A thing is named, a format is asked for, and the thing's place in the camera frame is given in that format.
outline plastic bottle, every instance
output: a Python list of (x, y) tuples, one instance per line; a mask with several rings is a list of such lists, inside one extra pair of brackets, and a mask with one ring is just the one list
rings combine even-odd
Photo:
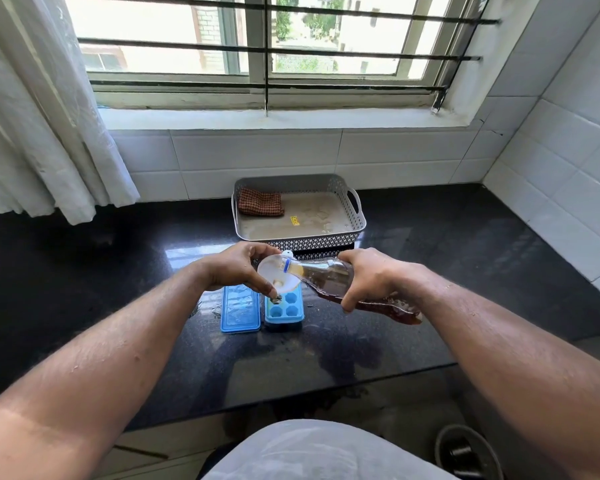
[[(277, 270), (276, 281), (281, 281), (280, 276), (289, 274), (296, 276), (312, 288), (318, 296), (335, 303), (342, 302), (342, 298), (353, 282), (353, 266), (336, 258), (296, 261), (283, 255), (273, 255), (265, 258), (260, 266), (263, 265), (265, 270)], [(422, 315), (416, 307), (395, 296), (376, 301), (361, 301), (356, 308), (387, 315), (396, 322), (409, 325), (417, 325), (422, 322)]]

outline tree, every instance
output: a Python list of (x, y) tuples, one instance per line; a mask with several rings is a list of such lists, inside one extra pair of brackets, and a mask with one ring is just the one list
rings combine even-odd
[[(298, 0), (276, 0), (277, 5), (298, 6)], [(288, 11), (279, 11), (276, 15), (276, 34), (278, 40), (286, 40), (291, 33), (291, 14)]]
[[(325, 5), (325, 8), (342, 10), (344, 8), (344, 0), (330, 0)], [(329, 31), (336, 28), (337, 16), (307, 13), (304, 15), (302, 21), (311, 29), (311, 35), (313, 38), (327, 39), (329, 38)]]

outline checkered cloth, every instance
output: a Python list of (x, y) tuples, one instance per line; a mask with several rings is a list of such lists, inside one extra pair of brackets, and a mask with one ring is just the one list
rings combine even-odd
[(282, 217), (282, 195), (266, 194), (252, 189), (241, 189), (238, 195), (238, 210), (241, 214), (261, 217)]

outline brown liquid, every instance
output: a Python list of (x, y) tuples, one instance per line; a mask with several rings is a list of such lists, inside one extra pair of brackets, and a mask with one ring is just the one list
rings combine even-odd
[[(332, 301), (337, 304), (342, 303), (342, 298), (327, 294), (323, 291), (318, 290), (313, 284), (306, 282), (305, 283), (320, 297)], [(394, 320), (398, 323), (402, 323), (405, 325), (420, 325), (422, 323), (421, 312), (415, 306), (409, 305), (408, 303), (403, 302), (402, 300), (396, 298), (385, 298), (384, 302), (367, 302), (360, 301), (356, 305), (356, 309), (362, 310), (364, 312), (373, 312), (379, 313), (381, 315), (386, 315), (391, 320)]]

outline finger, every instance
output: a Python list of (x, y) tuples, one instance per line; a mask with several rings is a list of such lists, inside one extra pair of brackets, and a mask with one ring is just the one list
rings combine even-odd
[(245, 281), (247, 286), (258, 293), (262, 293), (264, 296), (268, 296), (269, 298), (275, 298), (278, 296), (278, 292), (273, 285), (266, 281), (261, 275), (256, 273), (253, 269), (249, 272), (247, 280)]
[(271, 256), (272, 254), (280, 254), (280, 251), (265, 242), (253, 242), (251, 244), (251, 249), (249, 249), (249, 257), (254, 259), (263, 259), (267, 256)]
[(338, 259), (341, 261), (351, 262), (359, 253), (360, 249), (349, 249), (338, 254)]
[(364, 300), (367, 297), (367, 293), (362, 286), (362, 282), (354, 278), (351, 287), (342, 298), (342, 308), (346, 313), (351, 313), (359, 301)]

